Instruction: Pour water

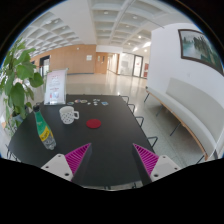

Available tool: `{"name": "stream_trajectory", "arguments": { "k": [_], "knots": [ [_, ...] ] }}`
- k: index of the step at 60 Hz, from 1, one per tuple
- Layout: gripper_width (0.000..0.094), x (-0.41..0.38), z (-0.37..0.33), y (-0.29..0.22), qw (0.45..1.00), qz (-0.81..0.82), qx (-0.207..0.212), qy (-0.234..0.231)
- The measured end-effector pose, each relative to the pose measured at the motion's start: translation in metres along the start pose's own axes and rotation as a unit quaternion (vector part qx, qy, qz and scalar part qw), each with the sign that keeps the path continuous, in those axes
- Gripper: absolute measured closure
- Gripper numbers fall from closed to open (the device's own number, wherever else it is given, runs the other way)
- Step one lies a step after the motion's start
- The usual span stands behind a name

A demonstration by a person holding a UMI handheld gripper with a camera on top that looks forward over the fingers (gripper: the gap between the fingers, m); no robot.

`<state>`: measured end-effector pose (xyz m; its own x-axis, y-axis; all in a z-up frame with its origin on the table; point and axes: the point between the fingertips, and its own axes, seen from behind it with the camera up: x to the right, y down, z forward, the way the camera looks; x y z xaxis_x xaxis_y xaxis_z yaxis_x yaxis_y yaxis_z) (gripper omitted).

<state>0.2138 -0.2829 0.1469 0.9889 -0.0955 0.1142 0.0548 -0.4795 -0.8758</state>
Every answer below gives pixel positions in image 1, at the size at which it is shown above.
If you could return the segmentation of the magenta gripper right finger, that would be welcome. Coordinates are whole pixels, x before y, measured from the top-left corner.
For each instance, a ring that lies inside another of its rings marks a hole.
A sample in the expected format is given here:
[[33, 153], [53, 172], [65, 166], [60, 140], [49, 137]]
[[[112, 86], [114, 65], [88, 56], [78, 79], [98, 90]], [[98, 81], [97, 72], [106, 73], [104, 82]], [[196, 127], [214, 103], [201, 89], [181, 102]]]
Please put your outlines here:
[[143, 182], [154, 182], [180, 170], [167, 155], [158, 156], [137, 144], [133, 144], [133, 157]]

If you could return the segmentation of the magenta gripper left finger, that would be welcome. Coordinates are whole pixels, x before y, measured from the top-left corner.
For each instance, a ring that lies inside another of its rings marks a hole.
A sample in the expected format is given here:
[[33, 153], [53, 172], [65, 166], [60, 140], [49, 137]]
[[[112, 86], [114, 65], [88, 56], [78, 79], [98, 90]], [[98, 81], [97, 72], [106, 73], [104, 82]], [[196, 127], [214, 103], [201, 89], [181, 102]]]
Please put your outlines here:
[[87, 143], [66, 155], [55, 155], [42, 166], [42, 169], [65, 180], [71, 181], [73, 178], [83, 176], [91, 153], [92, 144]]

